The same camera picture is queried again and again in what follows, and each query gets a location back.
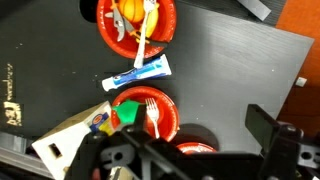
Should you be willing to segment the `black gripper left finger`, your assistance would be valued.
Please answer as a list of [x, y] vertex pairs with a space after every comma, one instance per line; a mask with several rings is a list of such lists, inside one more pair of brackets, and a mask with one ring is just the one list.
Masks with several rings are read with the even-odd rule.
[[145, 121], [146, 121], [146, 105], [142, 104], [137, 109], [137, 113], [134, 121], [134, 128], [143, 129], [145, 126]]

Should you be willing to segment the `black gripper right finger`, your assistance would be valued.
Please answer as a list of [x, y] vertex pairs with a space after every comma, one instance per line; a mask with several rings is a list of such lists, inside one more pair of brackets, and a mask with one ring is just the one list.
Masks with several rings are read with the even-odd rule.
[[277, 139], [281, 125], [257, 104], [249, 104], [245, 126], [265, 153], [278, 150]]

